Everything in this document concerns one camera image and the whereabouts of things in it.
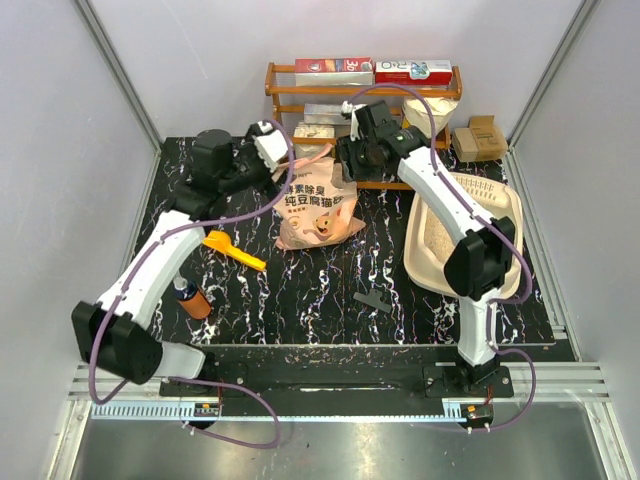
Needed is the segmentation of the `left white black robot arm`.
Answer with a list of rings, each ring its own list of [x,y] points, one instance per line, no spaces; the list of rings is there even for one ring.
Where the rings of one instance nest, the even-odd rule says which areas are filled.
[[[72,311],[79,353],[90,370],[138,385],[154,377],[182,377],[199,396],[213,390],[217,373],[205,364],[205,353],[155,339],[149,324],[185,260],[213,227],[232,222],[228,197],[253,188],[276,202],[283,191],[272,176],[280,160],[292,155],[284,131],[273,122],[251,125],[241,145],[219,129],[196,137],[190,170],[137,256],[97,301],[81,301]]]

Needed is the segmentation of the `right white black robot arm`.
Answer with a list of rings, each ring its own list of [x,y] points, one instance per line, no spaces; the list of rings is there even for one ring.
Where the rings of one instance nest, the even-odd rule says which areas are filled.
[[[476,396],[497,373],[499,361],[488,327],[495,322],[492,300],[498,296],[512,258],[516,227],[507,216],[495,218],[475,202],[443,166],[436,150],[416,127],[401,127],[383,101],[343,103],[341,114],[350,133],[338,139],[336,153],[350,180],[360,181],[375,170],[394,167],[435,213],[453,240],[444,277],[459,298],[460,337],[456,364],[443,383]]]

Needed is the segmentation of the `pink cat litter bag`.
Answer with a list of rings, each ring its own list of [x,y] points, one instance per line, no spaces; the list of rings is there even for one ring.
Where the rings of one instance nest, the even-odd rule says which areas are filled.
[[[303,250],[344,242],[365,227],[355,216],[357,184],[343,178],[342,164],[327,144],[313,157],[295,161],[286,195],[276,204],[281,217],[277,248]]]

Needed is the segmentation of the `yellow plastic litter scoop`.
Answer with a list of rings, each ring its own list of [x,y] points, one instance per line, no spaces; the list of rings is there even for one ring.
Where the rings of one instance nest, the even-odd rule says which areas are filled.
[[[230,236],[224,231],[211,231],[203,239],[202,244],[256,271],[262,272],[266,269],[265,261],[260,260],[234,246]]]

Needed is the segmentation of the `black bag clip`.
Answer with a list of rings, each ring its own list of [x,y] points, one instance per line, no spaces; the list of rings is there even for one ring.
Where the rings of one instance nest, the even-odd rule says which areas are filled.
[[[389,314],[392,307],[385,303],[382,299],[382,292],[376,289],[370,289],[368,293],[355,292],[353,294],[355,301],[367,305],[376,310]]]

